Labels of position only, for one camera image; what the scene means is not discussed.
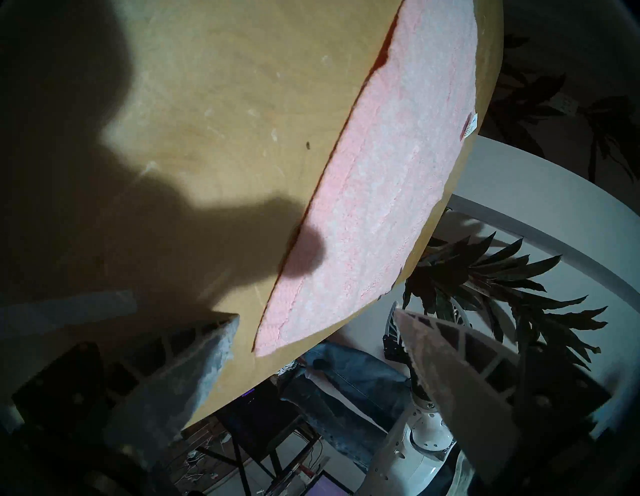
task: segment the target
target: sticker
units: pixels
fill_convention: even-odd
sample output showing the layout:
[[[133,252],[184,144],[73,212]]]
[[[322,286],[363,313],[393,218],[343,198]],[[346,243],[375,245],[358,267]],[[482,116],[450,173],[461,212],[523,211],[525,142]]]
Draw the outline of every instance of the sticker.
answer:
[[[549,100],[549,106],[556,110],[559,110],[563,114],[575,117],[575,113],[578,112],[578,101],[571,98],[564,93],[556,93]]]
[[[462,137],[466,138],[469,134],[471,134],[472,132],[474,132],[476,130],[476,127],[478,127],[478,114],[477,113],[474,114],[474,116],[471,118],[471,121],[469,122],[469,125],[465,129],[465,133],[462,135]]]

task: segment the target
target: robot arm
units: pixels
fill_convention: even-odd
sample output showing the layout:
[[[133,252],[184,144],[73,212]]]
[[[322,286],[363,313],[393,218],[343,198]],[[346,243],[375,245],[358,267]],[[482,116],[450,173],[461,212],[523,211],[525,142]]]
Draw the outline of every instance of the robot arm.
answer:
[[[413,404],[356,494],[418,495],[454,442],[477,474],[476,488],[536,493],[556,484],[554,456],[588,437],[586,416],[610,395],[543,344],[517,355],[470,327],[402,310],[394,321],[385,356],[409,366]]]

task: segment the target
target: screen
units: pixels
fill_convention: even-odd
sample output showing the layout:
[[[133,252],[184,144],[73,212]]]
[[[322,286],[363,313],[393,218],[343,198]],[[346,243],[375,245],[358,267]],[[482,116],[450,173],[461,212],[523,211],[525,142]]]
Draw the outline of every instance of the screen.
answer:
[[[305,496],[349,496],[351,494],[333,482],[326,474],[321,474],[314,485],[305,492]]]

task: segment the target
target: person's leg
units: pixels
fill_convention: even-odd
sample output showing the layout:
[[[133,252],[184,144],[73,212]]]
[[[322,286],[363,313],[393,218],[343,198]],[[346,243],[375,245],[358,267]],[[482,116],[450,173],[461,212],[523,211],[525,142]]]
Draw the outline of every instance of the person's leg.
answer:
[[[284,388],[282,399],[295,404],[305,420],[338,452],[365,473],[386,433],[323,392],[304,369]]]
[[[324,372],[338,391],[387,431],[411,401],[411,381],[359,349],[324,341],[302,358],[307,367]]]

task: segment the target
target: wooden board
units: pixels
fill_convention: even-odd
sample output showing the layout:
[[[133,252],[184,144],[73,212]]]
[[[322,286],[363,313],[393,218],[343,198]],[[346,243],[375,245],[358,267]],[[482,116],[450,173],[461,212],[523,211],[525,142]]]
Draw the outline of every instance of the wooden board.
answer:
[[[9,67],[0,108],[12,123],[2,137],[5,303],[130,289],[138,311],[4,340],[3,376],[13,368],[3,397],[79,340],[109,353],[212,309],[238,313],[234,359],[194,422],[337,329],[261,359],[251,353],[287,246],[398,6],[91,0],[5,12],[16,40],[0,54]],[[477,0],[477,19],[482,118],[502,58],[499,0]]]

